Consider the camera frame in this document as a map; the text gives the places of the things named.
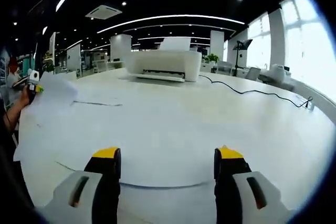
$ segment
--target ceiling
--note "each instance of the ceiling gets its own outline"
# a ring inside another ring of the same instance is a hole
[[[49,38],[52,32],[57,32],[57,52],[79,40],[83,40],[81,45],[85,50],[106,45],[111,36],[120,33],[131,35],[132,44],[140,43],[140,48],[153,48],[155,42],[162,41],[162,39],[139,40],[141,38],[165,36],[210,38],[212,29],[224,31],[225,39],[229,39],[233,34],[246,29],[247,24],[262,13],[278,8],[280,1],[66,0],[55,12],[59,0],[18,0],[17,5],[13,7],[14,12],[11,13],[12,22],[18,22],[11,29],[11,45],[13,53],[17,56],[33,51],[36,42],[43,39],[42,30],[46,26],[48,29],[44,37]],[[91,20],[85,17],[102,4],[119,9],[122,14],[106,20]],[[245,24],[199,17],[159,18],[119,26],[97,34],[102,29],[135,19],[180,14],[216,16]],[[192,39],[192,43],[209,44],[209,40]]]

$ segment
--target air conditioning vent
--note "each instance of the air conditioning vent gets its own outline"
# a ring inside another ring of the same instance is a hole
[[[88,18],[97,18],[97,19],[108,19],[115,15],[121,14],[122,11],[114,9],[106,5],[100,5],[91,11],[86,17]]]

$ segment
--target potted plant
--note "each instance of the potted plant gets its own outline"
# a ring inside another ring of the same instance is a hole
[[[214,54],[209,54],[208,56],[207,56],[207,58],[208,58],[208,60],[209,60],[209,62],[214,66],[217,62],[218,62],[218,60],[219,60],[219,57],[217,56],[217,55],[214,55]]]

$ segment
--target white wall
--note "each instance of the white wall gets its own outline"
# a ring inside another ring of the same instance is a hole
[[[235,45],[237,45],[238,40],[247,40],[247,29],[232,37],[227,44],[227,61],[232,63],[233,66],[236,65],[237,57],[237,51],[233,51],[233,48],[235,47]],[[238,66],[246,67],[247,51],[239,51],[239,54],[242,55],[242,57],[238,56]]]
[[[219,60],[223,60],[224,32],[211,31],[210,33],[210,54],[217,55],[219,57]]]
[[[111,61],[113,59],[123,60],[131,53],[131,35],[118,34],[110,39],[111,41]]]
[[[277,9],[268,15],[271,32],[271,61],[270,65],[285,65],[285,29],[281,10]]]
[[[71,47],[67,51],[67,69],[72,71],[81,71],[80,44]]]

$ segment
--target white pillar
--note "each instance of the white pillar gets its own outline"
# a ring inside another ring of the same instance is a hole
[[[210,54],[217,55],[223,60],[224,55],[224,32],[211,31],[210,33]]]
[[[131,52],[131,35],[118,34],[110,39],[111,42],[111,61],[113,59],[124,60]]]
[[[285,65],[285,29],[281,10],[277,9],[268,15],[271,32],[271,61],[270,65]]]
[[[56,33],[53,33],[49,40],[49,53],[53,56],[52,64],[55,65],[55,41],[56,41]]]
[[[80,75],[82,74],[80,44],[67,50],[67,69],[72,71],[77,71],[79,69]]]

